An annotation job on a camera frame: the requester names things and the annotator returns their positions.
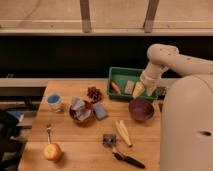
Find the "purple bowl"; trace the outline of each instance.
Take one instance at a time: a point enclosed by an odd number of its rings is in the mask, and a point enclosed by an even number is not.
[[[134,120],[145,122],[154,115],[154,108],[148,100],[136,98],[130,101],[129,112]]]

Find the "apple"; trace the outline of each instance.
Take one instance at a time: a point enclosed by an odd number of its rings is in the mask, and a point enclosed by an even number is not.
[[[58,144],[50,143],[45,146],[43,154],[46,160],[56,162],[61,158],[62,151]]]

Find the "green tray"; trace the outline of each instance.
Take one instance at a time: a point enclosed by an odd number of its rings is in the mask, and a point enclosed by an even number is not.
[[[125,94],[124,88],[128,80],[134,81],[135,83],[139,81],[141,72],[142,72],[141,69],[110,67],[107,84],[107,94],[109,95],[109,98],[118,100],[131,100],[133,98],[132,95]],[[112,81],[115,82],[117,86],[120,88],[121,95],[116,93],[112,89],[110,85]],[[142,95],[140,95],[140,98],[152,101],[157,99],[158,96],[156,91],[154,91],[151,96],[147,96],[146,93],[144,92]]]

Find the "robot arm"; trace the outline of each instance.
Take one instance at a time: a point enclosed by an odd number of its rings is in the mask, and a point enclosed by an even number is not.
[[[149,47],[147,56],[149,63],[140,76],[147,95],[152,94],[161,75],[168,69],[181,76],[213,74],[213,61],[179,54],[179,50],[175,46],[154,44]]]

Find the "white cup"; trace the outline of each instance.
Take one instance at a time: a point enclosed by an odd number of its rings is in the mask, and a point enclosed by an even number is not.
[[[46,101],[53,112],[60,112],[62,110],[61,96],[58,93],[49,94]]]

